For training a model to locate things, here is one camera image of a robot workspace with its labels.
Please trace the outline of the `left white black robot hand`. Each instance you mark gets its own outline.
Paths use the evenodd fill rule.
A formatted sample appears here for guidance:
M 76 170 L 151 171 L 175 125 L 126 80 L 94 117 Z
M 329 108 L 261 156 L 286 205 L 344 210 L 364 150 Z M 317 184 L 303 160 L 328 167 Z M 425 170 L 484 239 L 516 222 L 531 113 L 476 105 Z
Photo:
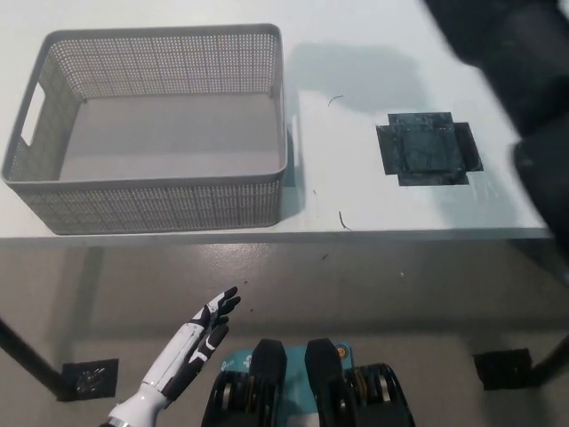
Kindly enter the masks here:
M 240 303 L 237 288 L 218 294 L 182 324 L 142 382 L 176 400 L 193 382 L 228 333 L 228 315 Z

